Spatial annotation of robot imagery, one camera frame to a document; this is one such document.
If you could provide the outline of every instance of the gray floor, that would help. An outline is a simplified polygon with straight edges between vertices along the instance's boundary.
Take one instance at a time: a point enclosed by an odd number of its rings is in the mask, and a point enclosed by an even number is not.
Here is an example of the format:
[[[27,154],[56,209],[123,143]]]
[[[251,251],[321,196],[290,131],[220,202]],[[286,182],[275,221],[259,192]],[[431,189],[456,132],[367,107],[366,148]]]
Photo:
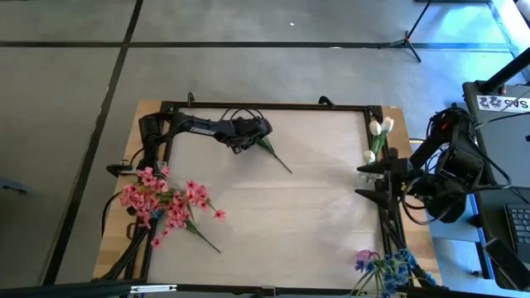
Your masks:
[[[513,4],[495,5],[503,16]],[[121,41],[133,6],[133,0],[0,2],[0,41]],[[151,0],[143,4],[133,40],[391,41],[421,9],[398,0]],[[510,32],[516,27],[515,36],[530,36],[510,18]],[[433,4],[414,41],[505,42],[485,4]],[[41,282],[117,54],[0,48],[0,176],[33,189],[28,196],[0,190],[6,202],[0,211],[0,287]],[[92,275],[101,211],[115,184],[104,168],[120,161],[138,100],[185,100],[192,91],[200,101],[314,103],[326,95],[336,103],[402,106],[410,136],[423,137],[435,111],[463,102],[462,83],[487,79],[513,58],[507,50],[419,54],[421,64],[407,50],[130,49],[58,282]],[[521,75],[512,80],[525,81]],[[431,229],[447,286],[514,296],[466,275],[476,267],[472,258],[443,253],[447,245],[475,246],[476,229],[465,219]],[[451,240],[443,239],[447,234]]]

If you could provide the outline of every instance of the tripod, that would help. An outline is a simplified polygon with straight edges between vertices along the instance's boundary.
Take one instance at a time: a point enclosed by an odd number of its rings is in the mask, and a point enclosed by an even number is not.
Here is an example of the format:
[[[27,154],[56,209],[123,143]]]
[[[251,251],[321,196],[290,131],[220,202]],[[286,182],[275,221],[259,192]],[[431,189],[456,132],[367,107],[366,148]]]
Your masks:
[[[422,14],[420,14],[420,17],[416,20],[416,22],[414,23],[414,26],[412,26],[412,29],[410,31],[405,31],[405,38],[404,39],[401,39],[399,41],[391,42],[391,43],[389,43],[386,46],[380,46],[379,49],[388,49],[388,48],[393,48],[393,47],[406,47],[406,48],[408,48],[408,49],[410,49],[412,51],[414,56],[416,56],[416,59],[417,59],[418,62],[422,62],[422,59],[416,53],[416,50],[414,49],[414,46],[410,42],[410,39],[411,39],[412,33],[414,33],[414,30],[416,30],[417,24],[420,22],[420,20],[422,19],[423,15],[425,14],[427,9],[431,5],[431,2],[432,2],[432,0],[429,0],[427,5],[425,6],[425,8],[423,8]]]

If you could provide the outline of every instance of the sticker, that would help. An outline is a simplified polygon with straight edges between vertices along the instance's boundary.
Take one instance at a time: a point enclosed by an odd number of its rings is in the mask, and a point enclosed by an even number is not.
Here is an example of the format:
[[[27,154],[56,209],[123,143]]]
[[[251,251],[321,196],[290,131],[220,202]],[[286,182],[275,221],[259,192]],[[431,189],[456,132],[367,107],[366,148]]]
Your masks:
[[[519,99],[512,103],[517,98],[506,96],[489,96],[477,95],[477,104],[479,109],[485,111],[501,111],[511,113],[525,113],[530,112],[530,99]]]

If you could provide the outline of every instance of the white tulip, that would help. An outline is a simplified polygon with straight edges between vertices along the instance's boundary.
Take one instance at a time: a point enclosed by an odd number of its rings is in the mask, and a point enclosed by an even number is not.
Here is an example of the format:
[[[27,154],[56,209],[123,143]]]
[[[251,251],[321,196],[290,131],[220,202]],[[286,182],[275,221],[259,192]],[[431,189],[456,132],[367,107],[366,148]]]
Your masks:
[[[381,124],[381,128],[384,132],[391,132],[392,128],[394,127],[394,119],[390,117],[385,117],[383,119],[383,123]]]
[[[370,128],[370,132],[372,133],[372,135],[378,136],[381,134],[381,124],[379,124],[379,122],[377,122],[376,120],[373,120],[369,124],[369,128]]]
[[[365,151],[364,152],[364,161],[366,161],[366,163],[374,162],[375,161],[375,154],[371,150]]]

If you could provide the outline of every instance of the keyboard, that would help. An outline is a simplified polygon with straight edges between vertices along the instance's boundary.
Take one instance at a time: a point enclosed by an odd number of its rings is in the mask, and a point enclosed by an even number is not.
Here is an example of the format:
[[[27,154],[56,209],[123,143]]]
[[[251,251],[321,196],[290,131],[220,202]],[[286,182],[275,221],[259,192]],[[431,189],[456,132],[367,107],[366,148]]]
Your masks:
[[[505,209],[515,252],[530,262],[530,204],[507,204]]]

